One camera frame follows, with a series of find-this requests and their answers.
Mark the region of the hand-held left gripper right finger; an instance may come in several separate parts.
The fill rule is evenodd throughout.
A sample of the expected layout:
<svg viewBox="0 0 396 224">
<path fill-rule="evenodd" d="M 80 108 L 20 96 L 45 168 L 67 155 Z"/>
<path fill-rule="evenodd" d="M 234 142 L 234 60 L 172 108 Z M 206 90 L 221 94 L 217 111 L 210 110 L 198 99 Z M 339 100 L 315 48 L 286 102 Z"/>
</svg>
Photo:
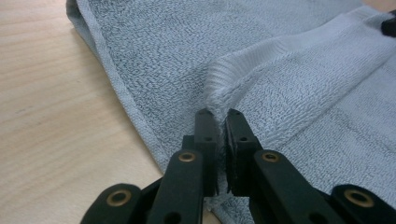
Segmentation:
<svg viewBox="0 0 396 224">
<path fill-rule="evenodd" d="M 242 112 L 225 120 L 228 191 L 248 197 L 256 224 L 345 224 L 281 153 L 264 149 Z"/>
</svg>

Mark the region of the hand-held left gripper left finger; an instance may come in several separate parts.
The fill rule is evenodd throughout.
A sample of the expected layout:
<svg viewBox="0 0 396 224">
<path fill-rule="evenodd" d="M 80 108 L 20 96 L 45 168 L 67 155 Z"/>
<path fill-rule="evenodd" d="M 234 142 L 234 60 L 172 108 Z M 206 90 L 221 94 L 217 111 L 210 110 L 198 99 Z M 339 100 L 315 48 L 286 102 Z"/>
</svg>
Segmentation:
<svg viewBox="0 0 396 224">
<path fill-rule="evenodd" d="M 194 134 L 170 159 L 147 224 L 202 224 L 204 197 L 217 193 L 217 126 L 207 109 L 195 114 Z"/>
</svg>

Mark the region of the light blue terry towel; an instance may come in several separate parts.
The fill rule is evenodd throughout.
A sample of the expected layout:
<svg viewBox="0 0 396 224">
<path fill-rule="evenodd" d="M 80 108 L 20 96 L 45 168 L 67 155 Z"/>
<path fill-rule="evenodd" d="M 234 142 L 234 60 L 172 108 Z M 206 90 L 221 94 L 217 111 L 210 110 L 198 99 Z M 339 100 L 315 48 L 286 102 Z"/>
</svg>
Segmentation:
<svg viewBox="0 0 396 224">
<path fill-rule="evenodd" d="M 396 38 L 361 0 L 66 0 L 161 166 L 206 108 L 241 111 L 316 188 L 396 207 Z"/>
</svg>

